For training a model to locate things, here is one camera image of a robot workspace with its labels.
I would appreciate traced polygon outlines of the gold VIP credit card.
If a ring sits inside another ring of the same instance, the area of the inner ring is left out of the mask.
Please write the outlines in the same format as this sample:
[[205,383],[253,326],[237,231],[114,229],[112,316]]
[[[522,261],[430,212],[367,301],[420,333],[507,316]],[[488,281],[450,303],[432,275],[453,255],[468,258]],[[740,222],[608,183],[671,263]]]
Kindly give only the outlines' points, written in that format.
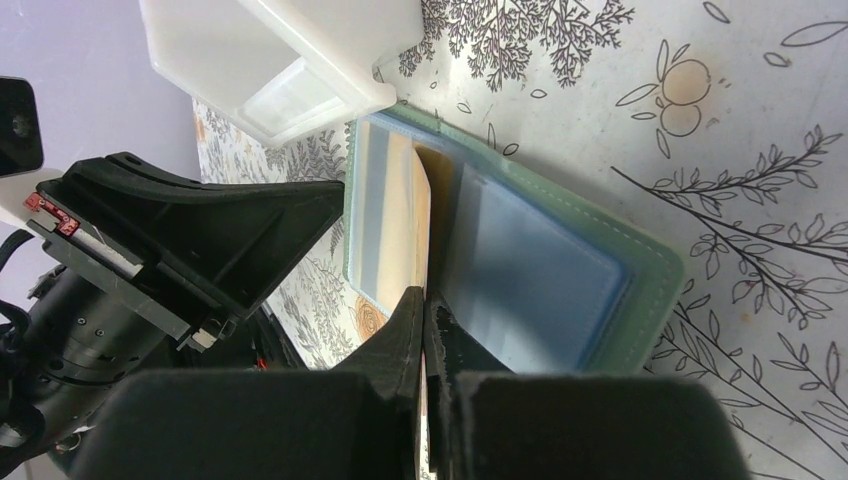
[[357,126],[349,216],[348,278],[388,315],[409,286],[424,287],[419,264],[413,145],[373,122]]

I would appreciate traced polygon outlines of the white plastic card box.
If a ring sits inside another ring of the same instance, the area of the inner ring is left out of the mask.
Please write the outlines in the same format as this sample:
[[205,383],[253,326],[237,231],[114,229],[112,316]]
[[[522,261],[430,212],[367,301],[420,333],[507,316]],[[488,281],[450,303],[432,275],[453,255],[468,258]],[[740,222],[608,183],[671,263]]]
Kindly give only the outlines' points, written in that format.
[[418,1],[139,4],[153,69],[270,147],[386,109],[374,69],[424,37]]

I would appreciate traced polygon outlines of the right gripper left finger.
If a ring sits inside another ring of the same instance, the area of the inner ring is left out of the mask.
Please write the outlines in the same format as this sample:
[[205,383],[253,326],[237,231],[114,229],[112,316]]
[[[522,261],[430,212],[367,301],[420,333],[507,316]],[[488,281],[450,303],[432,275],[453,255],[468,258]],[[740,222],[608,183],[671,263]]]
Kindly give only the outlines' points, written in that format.
[[329,370],[148,370],[122,382],[74,479],[414,479],[424,294]]

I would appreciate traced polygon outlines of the green card holder wallet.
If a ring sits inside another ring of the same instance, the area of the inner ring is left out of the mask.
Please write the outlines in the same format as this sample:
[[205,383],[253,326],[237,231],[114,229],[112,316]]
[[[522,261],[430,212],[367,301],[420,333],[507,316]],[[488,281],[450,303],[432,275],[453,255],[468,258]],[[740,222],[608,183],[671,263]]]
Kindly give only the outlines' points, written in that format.
[[450,160],[436,289],[475,340],[519,373],[641,368],[681,292],[681,256],[487,142],[411,107],[395,106],[352,126],[344,214],[348,281],[354,146],[362,122],[402,133]]

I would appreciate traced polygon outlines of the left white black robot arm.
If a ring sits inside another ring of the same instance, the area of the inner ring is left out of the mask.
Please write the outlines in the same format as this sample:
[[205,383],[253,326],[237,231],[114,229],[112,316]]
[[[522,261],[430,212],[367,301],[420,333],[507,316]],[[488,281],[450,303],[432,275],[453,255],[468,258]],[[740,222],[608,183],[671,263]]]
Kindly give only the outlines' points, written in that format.
[[129,152],[30,187],[1,257],[40,238],[57,265],[29,309],[1,305],[2,473],[72,436],[161,347],[189,367],[230,337],[279,352],[253,322],[344,197],[339,180],[203,184]]

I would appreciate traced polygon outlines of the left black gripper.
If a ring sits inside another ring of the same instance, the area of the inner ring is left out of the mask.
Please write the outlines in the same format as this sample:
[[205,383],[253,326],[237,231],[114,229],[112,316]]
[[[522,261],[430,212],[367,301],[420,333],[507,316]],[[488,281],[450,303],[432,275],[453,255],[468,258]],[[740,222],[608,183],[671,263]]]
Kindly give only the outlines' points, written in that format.
[[23,219],[57,265],[23,316],[29,371],[264,370],[260,305],[340,218],[336,180],[202,184],[118,153],[30,187]]

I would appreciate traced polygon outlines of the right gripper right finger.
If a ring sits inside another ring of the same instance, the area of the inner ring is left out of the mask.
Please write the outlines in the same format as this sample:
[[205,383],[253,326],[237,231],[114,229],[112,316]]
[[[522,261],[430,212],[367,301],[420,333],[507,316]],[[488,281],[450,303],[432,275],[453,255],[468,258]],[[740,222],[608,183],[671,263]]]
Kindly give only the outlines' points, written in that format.
[[745,479],[718,401],[670,377],[518,374],[440,294],[424,304],[430,469],[440,479]]

